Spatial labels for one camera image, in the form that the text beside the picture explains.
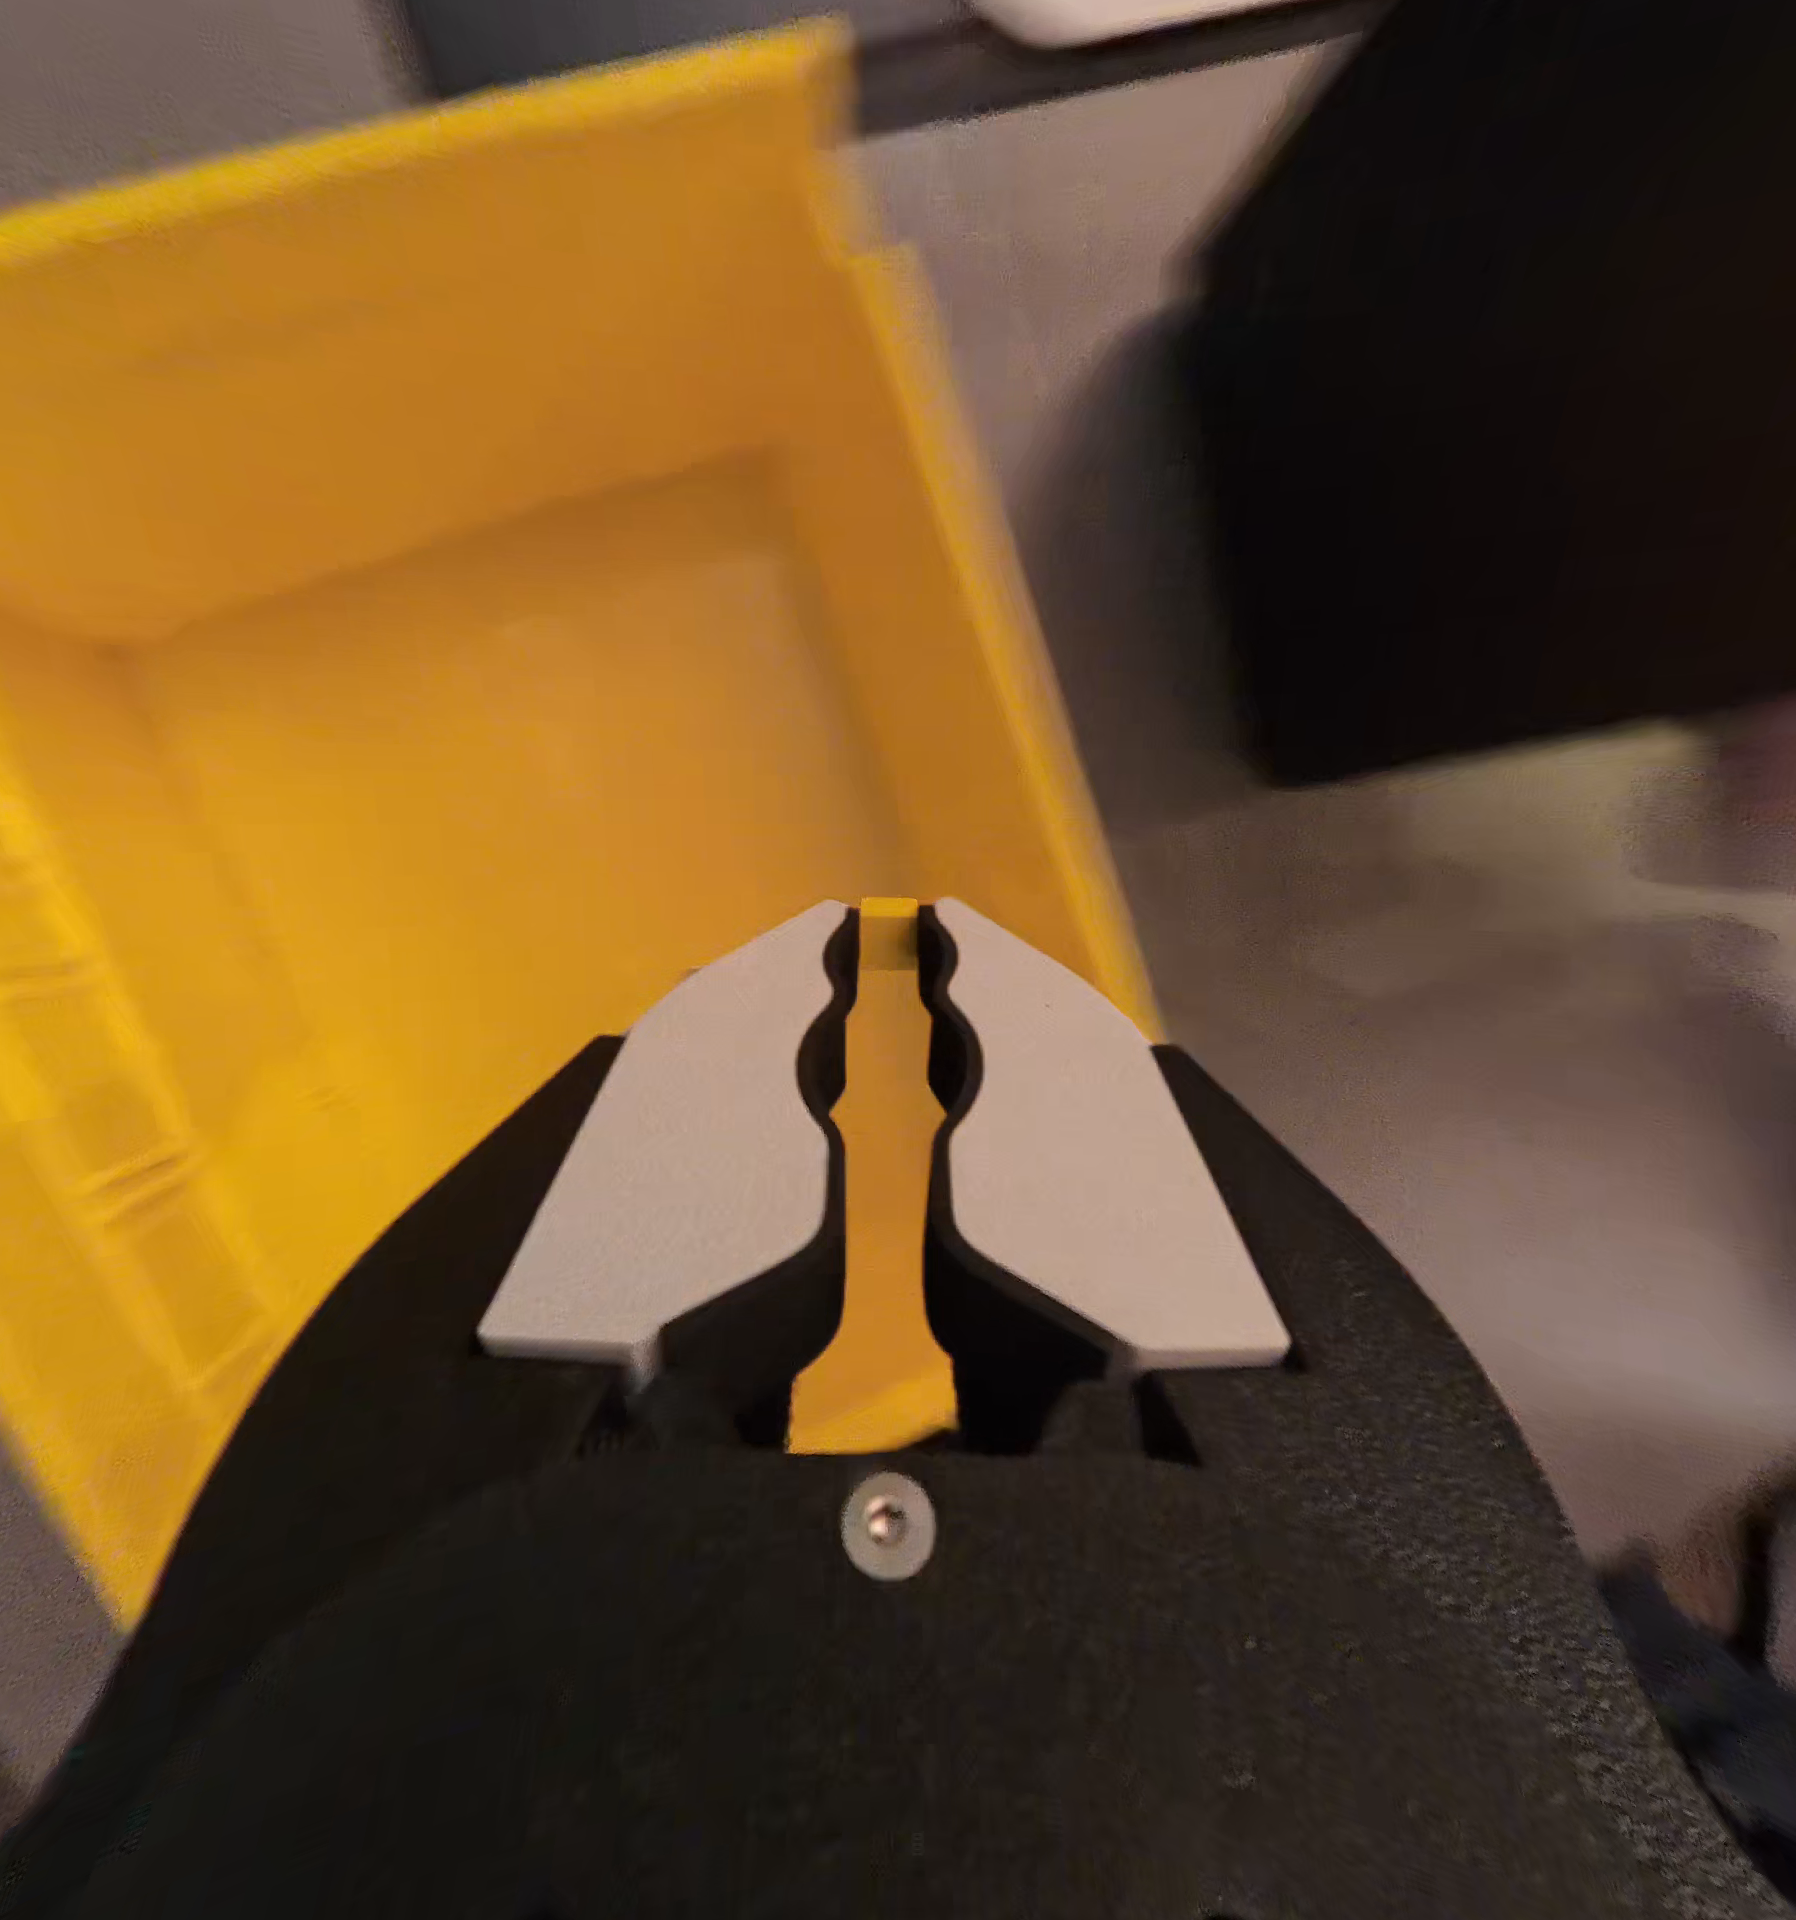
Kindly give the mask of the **black flat desk mat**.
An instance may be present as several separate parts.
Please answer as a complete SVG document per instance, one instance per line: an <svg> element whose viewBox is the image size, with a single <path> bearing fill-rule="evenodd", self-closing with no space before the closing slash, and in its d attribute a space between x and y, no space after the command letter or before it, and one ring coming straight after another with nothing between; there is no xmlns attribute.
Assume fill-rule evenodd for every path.
<svg viewBox="0 0 1796 1920"><path fill-rule="evenodd" d="M1021 109L1366 31L1382 2L1251 2L1095 45L1039 48L973 2L395 2L433 97L841 16L869 132Z"/></svg>

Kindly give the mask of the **black drawer cabinet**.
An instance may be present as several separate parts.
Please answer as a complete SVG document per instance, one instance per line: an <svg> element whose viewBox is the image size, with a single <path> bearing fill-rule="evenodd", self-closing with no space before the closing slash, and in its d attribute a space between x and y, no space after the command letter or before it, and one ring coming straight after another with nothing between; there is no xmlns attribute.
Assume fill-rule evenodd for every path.
<svg viewBox="0 0 1796 1920"><path fill-rule="evenodd" d="M1395 2L1194 288L1268 781L1796 694L1796 2Z"/></svg>

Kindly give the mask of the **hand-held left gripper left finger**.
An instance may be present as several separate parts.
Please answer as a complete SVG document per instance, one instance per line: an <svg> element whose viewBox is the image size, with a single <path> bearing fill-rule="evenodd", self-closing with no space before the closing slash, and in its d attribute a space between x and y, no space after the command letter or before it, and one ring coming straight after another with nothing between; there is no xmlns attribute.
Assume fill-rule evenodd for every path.
<svg viewBox="0 0 1796 1920"><path fill-rule="evenodd" d="M491 1304L484 1351L648 1383L787 1383L843 1297L843 1024L857 912L819 901L622 1036Z"/></svg>

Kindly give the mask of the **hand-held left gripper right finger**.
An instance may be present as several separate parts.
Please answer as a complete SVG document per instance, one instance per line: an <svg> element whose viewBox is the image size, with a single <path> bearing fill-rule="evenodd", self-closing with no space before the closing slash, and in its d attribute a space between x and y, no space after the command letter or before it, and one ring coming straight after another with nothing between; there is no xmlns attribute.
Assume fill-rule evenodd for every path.
<svg viewBox="0 0 1796 1920"><path fill-rule="evenodd" d="M925 986L954 1259L1124 1374L1281 1364L1294 1335L1136 1020L957 898L925 915Z"/></svg>

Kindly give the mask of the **white stand base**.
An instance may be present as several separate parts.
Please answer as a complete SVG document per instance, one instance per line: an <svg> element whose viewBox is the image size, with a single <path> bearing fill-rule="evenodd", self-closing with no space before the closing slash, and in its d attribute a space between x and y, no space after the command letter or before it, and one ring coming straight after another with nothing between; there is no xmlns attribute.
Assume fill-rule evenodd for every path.
<svg viewBox="0 0 1796 1920"><path fill-rule="evenodd" d="M1188 31L1297 2L966 2L989 28L1039 51L1104 48L1122 41Z"/></svg>

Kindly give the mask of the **yellow plastic bin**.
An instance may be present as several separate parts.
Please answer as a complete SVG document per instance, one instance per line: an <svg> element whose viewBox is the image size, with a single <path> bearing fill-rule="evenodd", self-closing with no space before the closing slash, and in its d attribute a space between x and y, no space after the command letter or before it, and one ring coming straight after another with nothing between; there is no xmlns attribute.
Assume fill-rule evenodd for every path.
<svg viewBox="0 0 1796 1920"><path fill-rule="evenodd" d="M819 898L1152 978L834 20L0 216L0 1431L135 1625L266 1370Z"/></svg>

